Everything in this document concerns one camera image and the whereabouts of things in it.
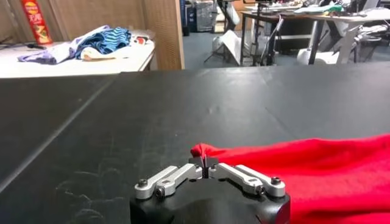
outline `folded clothes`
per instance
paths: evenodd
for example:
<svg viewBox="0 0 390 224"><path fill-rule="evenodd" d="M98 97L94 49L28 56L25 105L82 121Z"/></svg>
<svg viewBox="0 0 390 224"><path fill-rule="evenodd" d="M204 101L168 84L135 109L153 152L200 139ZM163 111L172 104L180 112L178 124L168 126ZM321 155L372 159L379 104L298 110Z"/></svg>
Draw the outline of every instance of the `folded clothes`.
<svg viewBox="0 0 390 224"><path fill-rule="evenodd" d="M191 153L280 177L291 196L291 223L390 221L390 135L236 149L199 144Z"/></svg>
<svg viewBox="0 0 390 224"><path fill-rule="evenodd" d="M108 29L103 32L95 33L86 38L83 43L79 44L76 51L76 58L81 59L81 52L86 47L92 47L101 54L112 53L130 43L131 33L128 29L117 27Z"/></svg>
<svg viewBox="0 0 390 224"><path fill-rule="evenodd" d="M128 46L130 37L129 30L120 27L111 29L106 25L77 37L72 42L49 47L34 54L19 56L18 60L56 65L67 59L75 57L80 59L81 52L86 47L93 47L101 54L112 53L119 48Z"/></svg>

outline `black tabletop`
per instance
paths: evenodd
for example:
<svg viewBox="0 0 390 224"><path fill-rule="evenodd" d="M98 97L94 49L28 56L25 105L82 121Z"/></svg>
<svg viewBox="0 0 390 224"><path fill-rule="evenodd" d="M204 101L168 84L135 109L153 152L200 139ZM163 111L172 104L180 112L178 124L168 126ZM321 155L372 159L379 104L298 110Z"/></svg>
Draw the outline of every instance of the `black tabletop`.
<svg viewBox="0 0 390 224"><path fill-rule="evenodd" d="M0 81L0 181L22 163L107 77Z"/></svg>
<svg viewBox="0 0 390 224"><path fill-rule="evenodd" d="M137 179L185 164L199 142L389 132L389 70L368 63L119 75L1 192L0 223L129 223Z"/></svg>

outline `table leg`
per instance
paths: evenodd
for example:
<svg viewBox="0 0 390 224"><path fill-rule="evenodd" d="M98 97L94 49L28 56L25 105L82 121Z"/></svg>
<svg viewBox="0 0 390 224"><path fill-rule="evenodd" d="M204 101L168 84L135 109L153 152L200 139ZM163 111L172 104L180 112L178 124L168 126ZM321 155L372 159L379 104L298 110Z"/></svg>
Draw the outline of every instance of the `table leg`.
<svg viewBox="0 0 390 224"><path fill-rule="evenodd" d="M276 28L276 23L272 23L271 31ZM274 64L274 49L275 49L275 38L276 35L270 36L268 40L268 47L267 47L267 62L266 65L270 66Z"/></svg>
<svg viewBox="0 0 390 224"><path fill-rule="evenodd" d="M324 20L320 20L317 22L316 31L313 37L313 45L310 51L309 65L313 65L316 59L316 54L318 50L318 45L321 39L322 29L324 28Z"/></svg>
<svg viewBox="0 0 390 224"><path fill-rule="evenodd" d="M255 19L255 55L253 56L252 66L256 66L256 62L259 58L258 56L258 26L260 25L259 17L260 17L261 6L260 3L257 5L256 19Z"/></svg>
<svg viewBox="0 0 390 224"><path fill-rule="evenodd" d="M338 64L346 64L349 60L349 56L351 54L352 45L354 40L354 37L357 34L357 31L359 30L359 25L356 23L350 23L348 24L347 32L345 37L341 40L341 48L339 57L337 58L337 65Z"/></svg>
<svg viewBox="0 0 390 224"><path fill-rule="evenodd" d="M239 55L239 65L243 66L244 63L244 47L245 47L245 31L246 31L246 16L243 14L243 26L242 26L242 34L241 34L241 52Z"/></svg>

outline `wooden wall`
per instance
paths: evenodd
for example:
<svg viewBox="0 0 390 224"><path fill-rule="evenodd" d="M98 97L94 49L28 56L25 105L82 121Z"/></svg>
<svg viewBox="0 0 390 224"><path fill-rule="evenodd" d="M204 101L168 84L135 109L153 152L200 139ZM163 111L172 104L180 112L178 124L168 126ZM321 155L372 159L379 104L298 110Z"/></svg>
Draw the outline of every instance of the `wooden wall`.
<svg viewBox="0 0 390 224"><path fill-rule="evenodd" d="M0 14L3 33L14 32L19 42L34 36L20 0L0 0L0 13L9 2L15 15L12 24L6 13ZM182 30L178 0L38 0L43 18L54 41L72 40L99 26L131 27L155 32L159 69L183 69Z"/></svg>

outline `white table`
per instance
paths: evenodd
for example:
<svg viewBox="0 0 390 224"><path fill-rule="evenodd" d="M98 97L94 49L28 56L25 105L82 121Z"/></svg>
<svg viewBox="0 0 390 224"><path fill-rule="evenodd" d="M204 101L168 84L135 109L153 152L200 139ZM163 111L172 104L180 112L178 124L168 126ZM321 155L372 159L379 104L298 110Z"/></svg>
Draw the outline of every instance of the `white table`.
<svg viewBox="0 0 390 224"><path fill-rule="evenodd" d="M370 14L367 15L366 17L307 15L307 18L322 20L322 21L344 22L348 24L348 27L346 28L346 35L341 40L341 49L336 63L336 64L346 64L349 60L349 56L352 50L352 44L354 42L354 37L356 36L358 31L358 26L371 21L389 20L390 13ZM317 25L317 31L314 35L314 40L313 40L313 49L312 49L313 55L311 55L309 59L309 64L314 63L321 32L322 32L322 26Z"/></svg>
<svg viewBox="0 0 390 224"><path fill-rule="evenodd" d="M67 60L57 65L42 65L35 62L19 62L17 57L37 51L25 46L0 50L0 78L57 77L72 75L104 75L121 72L143 71L152 61L155 44L149 41L144 46L130 47L128 58L103 61Z"/></svg>

